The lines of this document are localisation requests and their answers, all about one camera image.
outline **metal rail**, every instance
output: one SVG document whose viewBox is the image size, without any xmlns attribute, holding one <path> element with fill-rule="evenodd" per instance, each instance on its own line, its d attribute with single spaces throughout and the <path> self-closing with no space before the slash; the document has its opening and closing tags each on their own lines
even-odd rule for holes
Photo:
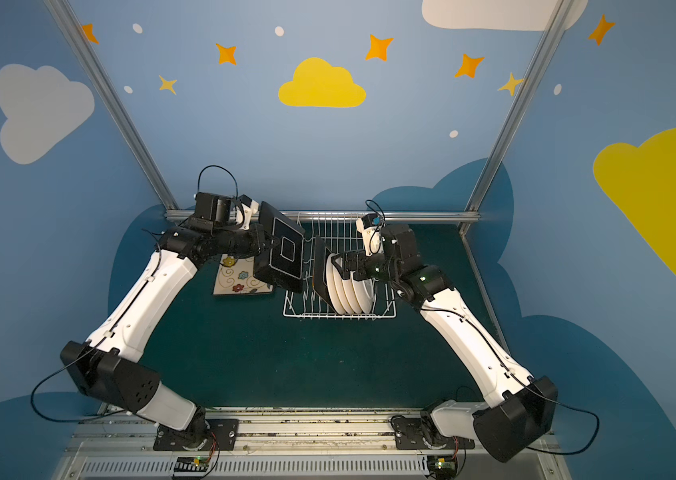
<svg viewBox="0 0 676 480">
<path fill-rule="evenodd" d="M 168 210 L 164 217 L 170 222 L 186 220 L 193 210 Z M 285 210 L 282 212 L 293 220 L 330 220 L 350 222 L 357 216 L 366 215 L 369 212 L 363 210 L 327 212 L 313 210 Z M 407 224 L 462 224 L 473 223 L 479 220 L 477 212 L 384 212 L 388 222 L 405 222 Z"/>
<path fill-rule="evenodd" d="M 487 158 L 485 168 L 482 169 L 477 184 L 471 192 L 471 197 L 468 199 L 468 204 L 466 204 L 467 211 L 478 211 L 482 200 L 485 199 L 485 195 L 490 188 L 492 180 L 495 178 L 497 169 L 501 166 L 501 162 L 506 156 L 511 141 L 514 139 L 516 131 L 519 129 L 522 118 L 524 118 L 524 114 L 530 107 L 530 102 L 535 95 L 540 80 L 543 79 L 543 75 L 546 73 L 549 63 L 551 63 L 551 58 L 554 57 L 556 47 L 559 45 L 559 41 L 562 39 L 562 34 L 564 33 L 564 24 L 567 14 L 570 12 L 570 7 L 575 1 L 576 0 L 559 0 L 556 4 L 554 13 L 551 14 L 546 30 L 544 31 L 543 36 L 540 37 L 540 42 L 538 43 L 533 58 L 530 60 L 530 64 L 524 74 L 524 83 L 522 84 L 519 93 L 516 95 L 516 99 L 511 105 L 511 109 L 508 110 L 506 121 L 503 123 L 501 132 L 497 136 L 497 140 L 490 152 L 490 156 Z M 465 235 L 468 226 L 469 224 L 466 222 L 460 225 L 461 235 Z"/>
<path fill-rule="evenodd" d="M 167 182 L 164 181 L 162 174 L 157 167 L 154 159 L 146 148 L 141 135 L 135 128 L 135 124 L 124 105 L 120 101 L 114 89 L 112 80 L 106 74 L 103 64 L 98 56 L 95 54 L 90 42 L 84 37 L 82 27 L 77 20 L 74 10 L 71 5 L 68 5 L 67 0 L 45 0 L 50 13 L 58 24 L 58 28 L 63 32 L 68 44 L 72 47 L 72 51 L 77 56 L 79 63 L 88 77 L 93 83 L 95 90 L 101 95 L 101 100 L 109 113 L 112 114 L 114 123 L 122 132 L 122 137 L 128 142 L 128 146 L 135 156 L 135 160 L 143 168 L 146 177 L 151 182 L 151 186 L 157 191 L 157 196 L 162 201 L 166 208 L 177 208 L 178 203 L 170 193 L 170 188 Z"/>
</svg>

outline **blue wall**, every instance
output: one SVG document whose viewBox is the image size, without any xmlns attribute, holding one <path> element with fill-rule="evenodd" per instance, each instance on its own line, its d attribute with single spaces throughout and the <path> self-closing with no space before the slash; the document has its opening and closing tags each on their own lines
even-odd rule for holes
<svg viewBox="0 0 676 480">
<path fill-rule="evenodd" d="M 92 89 L 42 0 L 0 2 L 0 69 L 6 64 L 50 65 Z M 19 397 L 60 366 L 65 342 L 84 340 L 105 319 L 122 235 L 135 216 L 158 203 L 96 94 L 94 100 L 92 116 L 34 163 L 13 162 L 0 145 L 0 418 L 5 432 L 16 433 L 7 416 L 27 411 L 28 400 Z M 0 109 L 0 129 L 5 120 Z M 72 391 L 74 386 L 60 375 L 43 390 Z M 76 405 L 69 402 L 57 415 L 74 418 L 90 411 Z M 21 425 L 27 424 L 47 433 L 34 438 L 46 440 L 48 448 L 68 438 L 66 427 L 26 415 Z M 0 456 L 6 468 L 22 454 L 7 448 Z M 30 458 L 18 465 L 40 470 L 22 472 L 22 478 L 46 477 L 57 460 L 48 466 L 45 457 Z"/>
<path fill-rule="evenodd" d="M 93 25 L 93 47 L 182 207 L 193 203 L 198 170 L 212 163 L 229 167 L 243 193 L 283 210 L 362 209 L 391 187 L 434 187 L 489 154 L 513 100 L 498 89 L 509 73 L 523 76 L 540 39 L 438 28 L 424 20 L 420 0 L 72 5 L 81 24 Z M 365 60 L 371 34 L 394 39 L 385 62 Z M 219 64 L 216 44 L 237 47 L 237 64 Z M 485 58 L 474 78 L 455 77 L 463 54 Z M 283 104 L 279 87 L 311 57 L 348 69 L 364 103 Z M 160 75 L 177 80 L 175 94 L 160 90 Z M 222 172 L 205 175 L 203 186 L 233 192 Z M 409 204 L 393 200 L 382 206 Z M 417 209 L 465 206 L 429 200 Z"/>
<path fill-rule="evenodd" d="M 616 25 L 597 45 L 602 14 Z M 602 414 L 591 451 L 567 459 L 574 478 L 676 478 L 676 275 L 592 171 L 608 145 L 671 128 L 676 2 L 591 0 L 469 231 L 516 358 Z M 567 449 L 591 427 L 567 412 L 555 423 Z"/>
</svg>

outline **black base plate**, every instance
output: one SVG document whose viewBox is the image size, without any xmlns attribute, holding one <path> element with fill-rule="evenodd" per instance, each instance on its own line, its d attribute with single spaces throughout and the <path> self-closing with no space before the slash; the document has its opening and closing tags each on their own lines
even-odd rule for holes
<svg viewBox="0 0 676 480">
<path fill-rule="evenodd" d="M 198 449 L 186 448 L 187 440 L 184 432 L 177 432 L 172 428 L 160 425 L 157 430 L 157 438 L 154 440 L 154 450 L 158 452 L 208 452 L 213 447 L 212 434 L 215 434 L 218 442 L 216 449 L 234 450 L 239 420 L 235 418 L 207 418 L 205 422 L 207 425 L 207 441 Z"/>
<path fill-rule="evenodd" d="M 397 450 L 430 450 L 423 439 L 422 421 L 419 418 L 397 416 L 391 419 L 394 429 L 394 440 Z M 472 450 L 476 448 L 474 440 L 458 437 L 458 449 Z M 442 450 L 455 450 L 455 437 L 447 437 L 447 443 Z"/>
</svg>

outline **white plate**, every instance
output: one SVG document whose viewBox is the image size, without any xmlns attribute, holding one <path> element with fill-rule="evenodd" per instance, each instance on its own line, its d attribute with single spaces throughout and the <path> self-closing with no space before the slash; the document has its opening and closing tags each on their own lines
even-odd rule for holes
<svg viewBox="0 0 676 480">
<path fill-rule="evenodd" d="M 375 290 L 372 278 L 358 282 L 354 280 L 356 272 L 351 273 L 351 281 L 354 286 L 354 294 L 362 307 L 363 313 L 372 313 L 372 302 L 375 300 Z"/>
<path fill-rule="evenodd" d="M 356 298 L 356 292 L 354 292 L 354 281 L 351 279 L 351 274 L 349 274 L 349 279 L 348 280 L 343 280 L 343 292 L 345 293 L 346 299 L 349 301 L 349 305 L 351 305 L 351 310 L 354 311 L 354 313 L 362 313 L 362 305 L 359 304 L 359 300 Z"/>
<path fill-rule="evenodd" d="M 333 262 L 330 259 L 333 258 L 334 254 L 331 254 L 327 257 L 327 264 L 325 265 L 325 283 L 327 283 L 327 293 L 330 294 L 330 302 L 333 303 L 333 309 L 339 315 L 345 315 L 345 309 L 340 302 L 338 296 L 338 290 L 335 288 L 335 268 L 333 267 Z"/>
<path fill-rule="evenodd" d="M 349 303 L 349 298 L 345 294 L 345 285 L 343 283 L 343 279 L 340 277 L 340 274 L 338 273 L 335 266 L 333 266 L 333 262 L 328 260 L 327 263 L 330 264 L 330 267 L 333 270 L 333 278 L 335 279 L 335 291 L 338 293 L 338 298 L 340 299 L 340 303 L 341 303 L 341 305 L 343 305 L 345 312 L 346 313 L 352 313 L 352 314 L 357 313 L 357 310 L 354 310 L 351 306 L 351 303 Z M 350 281 L 349 280 L 347 280 L 347 281 L 349 282 L 349 288 L 352 288 Z"/>
</svg>

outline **orange star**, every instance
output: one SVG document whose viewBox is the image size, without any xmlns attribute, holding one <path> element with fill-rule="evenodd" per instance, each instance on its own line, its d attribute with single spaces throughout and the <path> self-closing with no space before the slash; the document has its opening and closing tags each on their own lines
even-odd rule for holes
<svg viewBox="0 0 676 480">
<path fill-rule="evenodd" d="M 596 26 L 596 30 L 593 31 L 589 39 L 591 40 L 596 40 L 597 45 L 602 44 L 602 40 L 604 39 L 604 35 L 606 35 L 612 27 L 614 27 L 614 23 L 609 23 L 605 18 L 604 15 L 602 15 L 602 19 L 599 21 L 599 24 Z"/>
<path fill-rule="evenodd" d="M 458 70 L 458 73 L 455 74 L 455 77 L 457 78 L 461 75 L 468 75 L 469 77 L 473 78 L 474 75 L 477 74 L 477 67 L 479 66 L 479 63 L 481 63 L 481 61 L 484 59 L 485 57 L 471 58 L 467 54 L 464 54 L 463 64 L 461 65 L 461 69 Z"/>
<path fill-rule="evenodd" d="M 90 42 L 98 43 L 98 39 L 93 35 L 93 24 L 82 25 L 82 31 Z"/>
<path fill-rule="evenodd" d="M 385 62 L 386 49 L 389 48 L 393 38 L 387 38 L 385 40 L 378 40 L 374 36 L 370 35 L 370 51 L 367 52 L 365 60 L 370 60 L 371 58 L 380 58 Z"/>
<path fill-rule="evenodd" d="M 218 64 L 222 63 L 231 63 L 236 65 L 237 61 L 234 60 L 234 50 L 237 50 L 237 47 L 221 47 L 220 44 L 216 43 L 218 50 L 220 51 L 220 59 Z"/>
</svg>

